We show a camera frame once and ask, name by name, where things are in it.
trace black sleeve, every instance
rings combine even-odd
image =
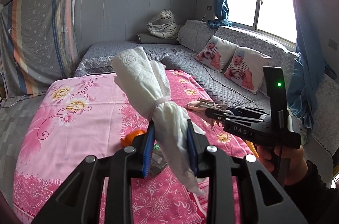
[[[284,189],[305,216],[309,224],[339,223],[339,191],[327,188],[315,164],[307,161],[306,176]]]

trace pink tablecloth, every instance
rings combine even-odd
[[[196,81],[182,71],[166,71],[171,97],[184,107],[198,97],[210,99]],[[16,165],[13,202],[16,215],[30,223],[53,192],[89,154],[111,156],[121,148],[120,138],[135,129],[146,130],[148,121],[128,103],[114,83],[115,74],[57,81],[48,90],[24,138]],[[190,118],[206,131],[211,144],[232,156],[251,153],[238,137],[215,126],[214,131],[193,113]],[[188,192],[166,168],[157,177],[132,180],[134,223],[205,223],[208,179],[200,184],[206,192]],[[240,223],[236,182],[233,183],[235,216]],[[103,193],[100,223],[104,221]]]

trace pillow with baby print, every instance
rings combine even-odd
[[[224,76],[256,94],[264,79],[263,66],[271,57],[247,47],[237,47]]]
[[[232,58],[236,48],[236,44],[217,36],[212,36],[205,48],[197,54],[196,60],[213,70],[220,71]]]

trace striped cloth cover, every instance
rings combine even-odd
[[[73,75],[80,56],[72,0],[13,0],[0,13],[0,73],[10,106]]]

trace striped shirt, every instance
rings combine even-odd
[[[243,61],[239,63],[238,65],[234,65],[234,63],[231,62],[228,68],[231,69],[232,75],[236,79],[241,79],[245,71],[248,69],[246,62],[243,62]]]
[[[211,49],[205,49],[204,50],[204,55],[205,55],[205,58],[207,58],[208,60],[211,60],[212,57],[214,56],[214,54],[216,54],[218,52],[218,48],[216,46],[214,46],[213,48]]]

